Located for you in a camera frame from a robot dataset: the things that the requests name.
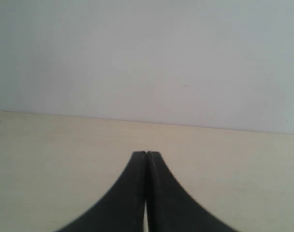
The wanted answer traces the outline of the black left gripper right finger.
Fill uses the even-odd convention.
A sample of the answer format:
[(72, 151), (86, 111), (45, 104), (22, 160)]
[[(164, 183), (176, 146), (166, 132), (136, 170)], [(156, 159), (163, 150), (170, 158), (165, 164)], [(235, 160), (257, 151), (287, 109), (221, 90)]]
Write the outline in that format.
[(147, 152), (146, 203), (150, 232), (236, 231), (198, 204), (156, 151)]

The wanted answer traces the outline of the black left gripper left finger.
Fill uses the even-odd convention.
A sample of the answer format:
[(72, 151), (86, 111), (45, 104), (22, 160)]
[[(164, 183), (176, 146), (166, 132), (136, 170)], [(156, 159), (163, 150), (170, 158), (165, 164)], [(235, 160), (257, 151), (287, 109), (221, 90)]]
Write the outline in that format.
[(125, 169), (89, 210), (60, 232), (142, 232), (145, 212), (147, 153), (133, 152)]

